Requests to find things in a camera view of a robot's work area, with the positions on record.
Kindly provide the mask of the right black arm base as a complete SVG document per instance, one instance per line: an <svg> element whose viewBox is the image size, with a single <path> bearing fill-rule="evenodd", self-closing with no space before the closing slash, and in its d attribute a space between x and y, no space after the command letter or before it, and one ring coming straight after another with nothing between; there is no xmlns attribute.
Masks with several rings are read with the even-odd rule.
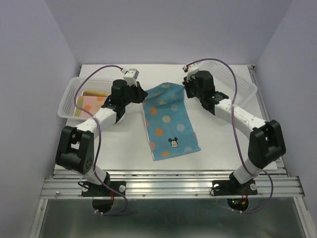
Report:
<svg viewBox="0 0 317 238"><path fill-rule="evenodd" d="M249 206L249 196L257 195L255 181L240 184L230 180L215 180L210 190L211 196L234 196L228 198L227 204L233 211L245 212Z"/></svg>

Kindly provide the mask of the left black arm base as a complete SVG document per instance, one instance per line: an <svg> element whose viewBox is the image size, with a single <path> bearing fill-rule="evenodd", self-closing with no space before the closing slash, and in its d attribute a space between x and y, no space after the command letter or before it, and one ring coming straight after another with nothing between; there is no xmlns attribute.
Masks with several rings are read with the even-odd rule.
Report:
<svg viewBox="0 0 317 238"><path fill-rule="evenodd" d="M126 181L111 181L109 184L109 187L120 195L107 189L103 185L96 185L88 181L79 181L77 184L82 189L82 197L92 198L92 208L96 214L113 216L119 213L120 208L115 205L115 198L125 195Z"/></svg>

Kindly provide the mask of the light blue patterned towel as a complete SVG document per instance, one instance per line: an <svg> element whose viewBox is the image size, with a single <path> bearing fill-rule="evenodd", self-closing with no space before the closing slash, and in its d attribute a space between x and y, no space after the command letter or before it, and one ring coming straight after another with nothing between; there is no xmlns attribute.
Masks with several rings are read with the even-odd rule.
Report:
<svg viewBox="0 0 317 238"><path fill-rule="evenodd" d="M184 86L164 82L147 93L143 115L153 160L199 152L201 148L184 103Z"/></svg>

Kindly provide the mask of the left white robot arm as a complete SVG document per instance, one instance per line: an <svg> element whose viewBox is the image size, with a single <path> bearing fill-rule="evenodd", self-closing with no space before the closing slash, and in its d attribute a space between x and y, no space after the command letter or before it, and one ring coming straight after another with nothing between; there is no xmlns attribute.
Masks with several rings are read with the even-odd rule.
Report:
<svg viewBox="0 0 317 238"><path fill-rule="evenodd" d="M93 184L93 190L98 195L106 195L110 191L109 174L101 170L96 162L102 131L123 118L127 105L140 104L147 95L138 81L129 84L125 79L115 80L110 96L97 113L77 126L62 129L55 163L84 177Z"/></svg>

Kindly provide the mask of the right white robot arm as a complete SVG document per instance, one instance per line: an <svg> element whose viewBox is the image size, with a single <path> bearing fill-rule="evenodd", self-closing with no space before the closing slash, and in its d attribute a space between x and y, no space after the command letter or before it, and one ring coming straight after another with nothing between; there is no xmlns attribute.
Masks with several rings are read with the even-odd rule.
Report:
<svg viewBox="0 0 317 238"><path fill-rule="evenodd" d="M216 91L210 72L199 70L190 77L184 77L182 83L188 98L199 99L205 110L230 123L235 131L242 132L249 140L248 158L228 181L231 192L243 191L248 181L286 153L280 123L265 121L234 105L227 95Z"/></svg>

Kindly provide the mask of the orange and blue spotted towel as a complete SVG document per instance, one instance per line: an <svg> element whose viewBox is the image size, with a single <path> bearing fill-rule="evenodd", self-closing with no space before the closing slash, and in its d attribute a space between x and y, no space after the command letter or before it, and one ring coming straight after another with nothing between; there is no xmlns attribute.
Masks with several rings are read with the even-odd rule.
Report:
<svg viewBox="0 0 317 238"><path fill-rule="evenodd" d="M77 98L77 106L84 108L85 110L89 111L91 114L97 113L97 111L101 108L104 104L106 97L102 96L79 96ZM89 118L89 114L85 111L82 111L78 108L75 108L74 111L75 117L82 117L82 118Z"/></svg>

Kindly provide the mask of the red and brown towel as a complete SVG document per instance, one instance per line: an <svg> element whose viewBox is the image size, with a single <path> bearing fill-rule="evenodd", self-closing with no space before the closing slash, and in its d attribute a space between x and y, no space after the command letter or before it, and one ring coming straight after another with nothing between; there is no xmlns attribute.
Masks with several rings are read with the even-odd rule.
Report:
<svg viewBox="0 0 317 238"><path fill-rule="evenodd" d="M83 96L94 96L94 97L108 97L108 94L105 93L99 93L94 91L84 91L82 93Z"/></svg>

